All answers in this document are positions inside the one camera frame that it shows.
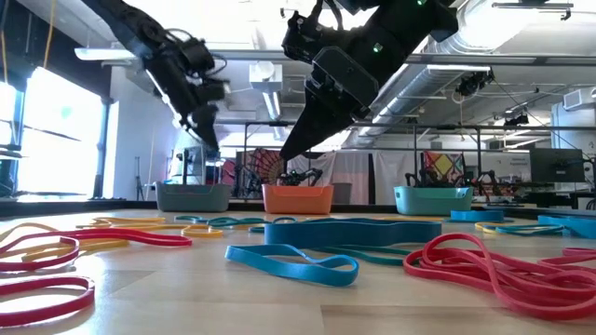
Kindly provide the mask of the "grey ceiling rail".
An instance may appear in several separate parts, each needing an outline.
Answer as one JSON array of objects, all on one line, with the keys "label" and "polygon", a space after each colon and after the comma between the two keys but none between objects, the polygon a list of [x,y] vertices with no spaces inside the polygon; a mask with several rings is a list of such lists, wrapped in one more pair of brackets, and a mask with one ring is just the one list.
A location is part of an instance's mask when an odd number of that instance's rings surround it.
[{"label": "grey ceiling rail", "polygon": [[[279,50],[215,50],[228,60],[289,60]],[[596,56],[414,53],[405,63],[473,66],[596,67]]]}]

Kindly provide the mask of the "orange plastic basket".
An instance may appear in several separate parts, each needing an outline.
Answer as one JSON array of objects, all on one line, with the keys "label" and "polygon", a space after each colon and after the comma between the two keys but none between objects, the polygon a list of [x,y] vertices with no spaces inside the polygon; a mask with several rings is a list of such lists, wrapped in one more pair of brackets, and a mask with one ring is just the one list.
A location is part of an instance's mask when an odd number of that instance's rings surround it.
[{"label": "orange plastic basket", "polygon": [[263,185],[264,209],[270,214],[318,214],[331,212],[333,186]]}]

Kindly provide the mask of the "red rubber band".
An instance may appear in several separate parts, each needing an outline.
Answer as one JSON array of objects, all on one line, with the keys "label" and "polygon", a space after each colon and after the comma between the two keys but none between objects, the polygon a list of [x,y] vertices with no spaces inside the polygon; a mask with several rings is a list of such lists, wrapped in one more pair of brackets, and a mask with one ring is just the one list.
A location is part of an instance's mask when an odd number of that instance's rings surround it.
[{"label": "red rubber band", "polygon": [[560,257],[542,259],[538,264],[564,271],[582,271],[596,275],[596,268],[582,265],[587,261],[596,261],[596,248],[564,248]]},{"label": "red rubber band", "polygon": [[10,243],[0,247],[0,254],[11,250],[19,243],[28,239],[46,238],[57,236],[61,242],[65,242],[71,246],[71,250],[65,255],[56,259],[47,261],[32,261],[32,262],[5,262],[0,261],[0,272],[19,272],[19,271],[35,271],[42,268],[47,268],[55,265],[60,265],[68,261],[74,260],[80,251],[80,240],[86,239],[120,239],[140,242],[146,245],[161,246],[161,247],[187,247],[193,244],[193,241],[184,236],[176,236],[169,234],[150,234],[143,231],[136,231],[123,228],[101,228],[89,230],[75,230],[75,231],[57,231],[27,234],[21,236]]},{"label": "red rubber band", "polygon": [[79,286],[85,291],[72,301],[27,311],[0,313],[0,328],[25,326],[79,312],[95,302],[95,283],[84,276],[54,276],[0,285],[0,296],[57,286]]}]

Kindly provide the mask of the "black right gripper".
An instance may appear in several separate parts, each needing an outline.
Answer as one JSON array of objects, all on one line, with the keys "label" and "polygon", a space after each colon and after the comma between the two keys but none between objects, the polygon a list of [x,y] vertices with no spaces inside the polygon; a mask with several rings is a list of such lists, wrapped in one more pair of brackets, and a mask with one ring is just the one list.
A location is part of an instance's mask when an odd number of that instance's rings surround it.
[{"label": "black right gripper", "polygon": [[339,47],[324,47],[305,81],[305,107],[280,156],[293,159],[367,116],[377,97],[377,80]]}]

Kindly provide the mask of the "white wall air unit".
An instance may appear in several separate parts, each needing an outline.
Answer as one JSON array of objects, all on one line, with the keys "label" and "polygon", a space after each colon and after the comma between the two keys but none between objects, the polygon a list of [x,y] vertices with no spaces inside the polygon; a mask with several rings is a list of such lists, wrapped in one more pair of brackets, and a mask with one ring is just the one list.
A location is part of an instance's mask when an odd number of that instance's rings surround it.
[{"label": "white wall air unit", "polygon": [[596,155],[596,87],[585,87],[563,96],[551,107],[553,127],[593,127],[593,130],[554,130],[551,146],[555,149],[581,149]]}]

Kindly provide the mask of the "white hanging cloth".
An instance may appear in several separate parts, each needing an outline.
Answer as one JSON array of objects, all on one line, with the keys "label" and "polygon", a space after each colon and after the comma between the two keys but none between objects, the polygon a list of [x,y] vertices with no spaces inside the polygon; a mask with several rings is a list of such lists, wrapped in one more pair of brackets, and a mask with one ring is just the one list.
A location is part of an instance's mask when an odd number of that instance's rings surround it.
[{"label": "white hanging cloth", "polygon": [[317,181],[317,186],[327,186],[331,183],[332,172],[335,163],[336,153],[318,153],[317,157],[307,156],[301,154],[293,158],[287,163],[288,171],[296,170],[297,172],[306,172],[310,168],[316,168],[322,171],[320,179]]}]

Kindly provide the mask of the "thin teal rubber band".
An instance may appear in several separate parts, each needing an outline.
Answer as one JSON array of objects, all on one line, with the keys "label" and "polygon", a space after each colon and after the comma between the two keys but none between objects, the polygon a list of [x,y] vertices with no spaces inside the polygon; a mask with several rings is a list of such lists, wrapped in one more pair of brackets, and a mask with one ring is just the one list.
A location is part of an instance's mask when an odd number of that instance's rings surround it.
[{"label": "thin teal rubber band", "polygon": [[500,234],[517,236],[559,235],[564,230],[562,225],[507,225],[497,226],[495,231]]},{"label": "thin teal rubber band", "polygon": [[346,255],[358,260],[366,261],[377,265],[402,266],[409,250],[371,246],[335,246],[313,248],[313,251]]},{"label": "thin teal rubber band", "polygon": [[206,219],[203,217],[198,216],[190,216],[190,215],[182,215],[176,216],[174,218],[175,221],[188,221],[193,224],[206,224],[212,228],[242,228],[248,229],[251,227],[256,227],[262,224],[266,224],[266,221],[260,218],[243,218],[237,219],[232,217],[217,217]]},{"label": "thin teal rubber band", "polygon": [[265,227],[267,225],[280,224],[280,223],[296,223],[296,222],[297,222],[297,220],[294,217],[278,217],[278,218],[273,219],[272,221],[264,221],[263,223],[259,223],[258,225],[251,226],[249,228],[249,232],[256,233],[256,234],[263,234]]}]

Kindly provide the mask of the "thin black tripod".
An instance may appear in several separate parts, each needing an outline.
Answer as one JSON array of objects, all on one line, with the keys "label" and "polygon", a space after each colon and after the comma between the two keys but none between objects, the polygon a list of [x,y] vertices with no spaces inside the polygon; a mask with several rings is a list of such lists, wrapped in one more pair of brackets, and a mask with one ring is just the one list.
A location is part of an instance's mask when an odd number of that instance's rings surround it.
[{"label": "thin black tripod", "polygon": [[135,192],[136,192],[136,200],[137,201],[144,201],[144,193],[143,193],[143,186],[141,181],[141,162],[140,157],[136,156],[135,160]]}]

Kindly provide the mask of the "white ceiling light fixture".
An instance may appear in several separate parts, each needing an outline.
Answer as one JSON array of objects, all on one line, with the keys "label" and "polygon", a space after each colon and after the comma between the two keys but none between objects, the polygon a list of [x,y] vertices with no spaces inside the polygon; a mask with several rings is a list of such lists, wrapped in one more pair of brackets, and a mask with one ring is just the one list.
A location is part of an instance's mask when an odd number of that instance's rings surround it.
[{"label": "white ceiling light fixture", "polygon": [[119,44],[111,47],[76,47],[74,54],[79,60],[96,61],[102,65],[130,66],[141,60]]}]

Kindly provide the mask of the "wide dark blue rubber band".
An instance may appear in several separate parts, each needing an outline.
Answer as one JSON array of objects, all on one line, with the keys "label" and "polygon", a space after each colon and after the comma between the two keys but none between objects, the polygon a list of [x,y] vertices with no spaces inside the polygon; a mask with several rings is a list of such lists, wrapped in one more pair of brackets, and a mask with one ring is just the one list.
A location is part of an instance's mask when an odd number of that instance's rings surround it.
[{"label": "wide dark blue rubber band", "polygon": [[387,247],[401,243],[426,243],[441,234],[442,225],[437,221],[328,218],[267,224],[264,227],[264,243],[295,248],[343,245]]}]

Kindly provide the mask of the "web patterned wall hanging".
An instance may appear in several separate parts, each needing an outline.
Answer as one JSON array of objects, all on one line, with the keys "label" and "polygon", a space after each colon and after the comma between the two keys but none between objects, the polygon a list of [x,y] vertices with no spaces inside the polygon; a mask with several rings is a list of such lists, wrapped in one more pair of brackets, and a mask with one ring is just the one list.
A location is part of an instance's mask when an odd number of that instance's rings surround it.
[{"label": "web patterned wall hanging", "polygon": [[237,152],[239,176],[245,185],[276,185],[278,177],[286,171],[286,161],[279,151],[256,148],[247,152]]}]

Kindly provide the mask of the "teal plastic basket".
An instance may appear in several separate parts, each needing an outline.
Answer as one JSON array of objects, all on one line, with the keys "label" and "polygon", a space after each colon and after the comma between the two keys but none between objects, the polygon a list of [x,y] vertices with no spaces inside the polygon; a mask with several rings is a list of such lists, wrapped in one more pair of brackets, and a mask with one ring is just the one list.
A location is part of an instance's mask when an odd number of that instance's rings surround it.
[{"label": "teal plastic basket", "polygon": [[419,188],[397,186],[394,188],[399,214],[408,216],[450,216],[452,210],[470,210],[473,189]]}]

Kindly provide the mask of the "grey plastic basket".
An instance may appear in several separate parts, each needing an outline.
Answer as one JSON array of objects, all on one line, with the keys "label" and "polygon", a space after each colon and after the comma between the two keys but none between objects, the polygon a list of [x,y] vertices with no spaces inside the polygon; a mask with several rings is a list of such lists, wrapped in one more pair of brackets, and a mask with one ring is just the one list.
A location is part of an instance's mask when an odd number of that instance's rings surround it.
[{"label": "grey plastic basket", "polygon": [[226,184],[156,184],[157,208],[164,212],[225,212],[232,187]]}]

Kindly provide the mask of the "red rubber bands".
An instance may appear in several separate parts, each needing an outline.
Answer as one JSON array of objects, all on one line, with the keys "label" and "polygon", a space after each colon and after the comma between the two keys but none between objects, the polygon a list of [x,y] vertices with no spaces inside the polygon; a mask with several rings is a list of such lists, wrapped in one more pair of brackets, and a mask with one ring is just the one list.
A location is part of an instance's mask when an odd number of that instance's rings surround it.
[{"label": "red rubber bands", "polygon": [[548,321],[596,317],[596,274],[490,251],[475,235],[442,234],[403,260],[407,275],[491,293],[512,312]]}]

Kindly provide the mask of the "light blue rubber band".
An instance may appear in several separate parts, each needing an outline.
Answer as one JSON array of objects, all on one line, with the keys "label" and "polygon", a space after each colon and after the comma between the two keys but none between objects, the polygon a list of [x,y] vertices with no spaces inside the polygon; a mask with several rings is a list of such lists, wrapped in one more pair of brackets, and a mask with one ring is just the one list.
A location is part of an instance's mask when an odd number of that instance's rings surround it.
[{"label": "light blue rubber band", "polygon": [[330,287],[347,287],[359,275],[359,263],[349,256],[316,259],[284,244],[228,246],[224,257],[270,275]]}]

